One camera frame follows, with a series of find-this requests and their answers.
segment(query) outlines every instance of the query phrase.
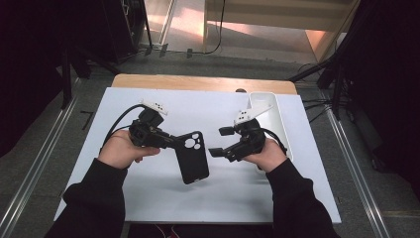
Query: black sleeve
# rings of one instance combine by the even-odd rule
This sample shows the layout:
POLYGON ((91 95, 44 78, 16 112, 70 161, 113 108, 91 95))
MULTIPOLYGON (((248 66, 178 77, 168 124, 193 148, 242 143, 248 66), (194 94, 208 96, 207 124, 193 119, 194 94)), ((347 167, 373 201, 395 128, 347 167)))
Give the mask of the black sleeve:
POLYGON ((274 237, 339 237, 313 181, 303 178, 290 160, 266 174, 272 188, 274 237))
POLYGON ((66 190, 66 207, 46 237, 120 237, 126 175, 95 159, 82 182, 66 190))

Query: person's left hand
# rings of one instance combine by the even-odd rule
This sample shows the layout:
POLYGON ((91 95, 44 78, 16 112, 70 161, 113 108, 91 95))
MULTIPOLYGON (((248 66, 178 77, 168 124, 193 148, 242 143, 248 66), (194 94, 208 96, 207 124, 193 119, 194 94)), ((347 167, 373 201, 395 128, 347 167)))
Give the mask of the person's left hand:
POLYGON ((114 168, 125 169, 133 161, 138 163, 143 160, 143 157, 154 156, 159 152, 159 148, 133 145, 129 132, 119 130, 104 145, 98 160, 114 168))

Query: white tabletop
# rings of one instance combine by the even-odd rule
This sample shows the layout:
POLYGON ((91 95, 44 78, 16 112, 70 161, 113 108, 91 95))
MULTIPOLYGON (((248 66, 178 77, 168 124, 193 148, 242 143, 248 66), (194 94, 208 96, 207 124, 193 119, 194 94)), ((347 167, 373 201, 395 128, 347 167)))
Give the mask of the white tabletop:
MULTIPOLYGON (((276 98, 293 163, 304 177, 314 181, 315 194, 333 222, 341 222, 300 96, 276 95, 276 98)), ((238 112, 249 107, 247 93, 107 88, 67 186, 83 179, 93 158, 98 156, 109 128, 141 99, 158 102, 168 110, 159 125, 164 132, 180 136, 201 131, 206 149, 237 143, 238 135, 222 137, 218 129, 233 126, 238 112)), ((141 111, 139 108, 129 113, 119 126, 131 125, 141 111)), ((272 192, 265 175, 255 165, 212 158, 208 151, 207 161, 209 178, 192 184, 182 182, 173 149, 161 150, 157 156, 132 164, 123 186, 126 221, 272 222, 272 192)), ((64 207, 61 201, 55 218, 64 207)))

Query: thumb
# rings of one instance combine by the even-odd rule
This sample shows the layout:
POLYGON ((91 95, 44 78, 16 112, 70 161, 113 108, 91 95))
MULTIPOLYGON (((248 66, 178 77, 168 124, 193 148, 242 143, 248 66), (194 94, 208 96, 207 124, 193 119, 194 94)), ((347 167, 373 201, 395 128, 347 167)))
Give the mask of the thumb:
POLYGON ((157 155, 160 153, 160 149, 155 147, 140 147, 138 148, 137 152, 137 156, 141 158, 146 156, 157 155))

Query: white plastic container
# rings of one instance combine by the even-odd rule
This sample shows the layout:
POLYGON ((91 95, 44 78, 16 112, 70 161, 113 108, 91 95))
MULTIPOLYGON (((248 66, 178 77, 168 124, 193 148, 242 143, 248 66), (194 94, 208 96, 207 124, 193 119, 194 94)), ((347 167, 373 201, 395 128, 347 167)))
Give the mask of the white plastic container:
POLYGON ((277 99, 272 92, 252 92, 250 93, 251 107, 268 107, 271 108, 265 113, 257 117, 262 128, 266 128, 280 139, 281 143, 287 149, 286 156, 293 162, 292 149, 287 140, 287 134, 284 130, 283 121, 281 120, 281 113, 278 108, 277 99))

